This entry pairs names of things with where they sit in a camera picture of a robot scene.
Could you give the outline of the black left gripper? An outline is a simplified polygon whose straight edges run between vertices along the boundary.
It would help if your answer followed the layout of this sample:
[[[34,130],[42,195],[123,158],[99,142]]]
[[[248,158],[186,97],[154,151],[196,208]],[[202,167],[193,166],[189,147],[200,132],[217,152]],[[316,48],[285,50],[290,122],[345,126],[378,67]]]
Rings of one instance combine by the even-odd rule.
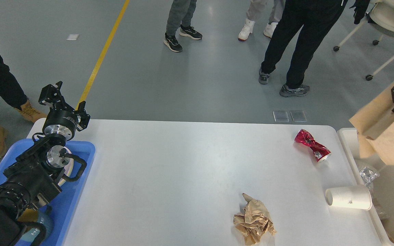
[[[67,141],[75,136],[75,131],[88,127],[91,116],[86,112],[86,101],[79,103],[76,111],[68,111],[68,105],[61,94],[62,81],[42,88],[38,102],[50,108],[42,128],[45,135],[60,134]]]

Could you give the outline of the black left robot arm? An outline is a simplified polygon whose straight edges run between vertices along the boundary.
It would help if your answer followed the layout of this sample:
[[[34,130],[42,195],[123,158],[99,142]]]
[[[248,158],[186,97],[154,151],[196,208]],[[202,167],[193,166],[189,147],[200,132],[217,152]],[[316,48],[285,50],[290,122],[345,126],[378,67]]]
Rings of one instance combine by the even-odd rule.
[[[64,147],[75,131],[87,128],[90,115],[85,101],[77,109],[65,102],[62,85],[59,81],[43,87],[38,101],[50,111],[42,132],[3,172],[7,180],[0,184],[0,246],[14,246],[32,228],[39,233],[31,245],[39,246],[45,240],[46,227],[39,222],[22,222],[21,215],[28,208],[37,210],[49,204],[62,191],[61,179],[78,181],[87,167],[85,160]]]

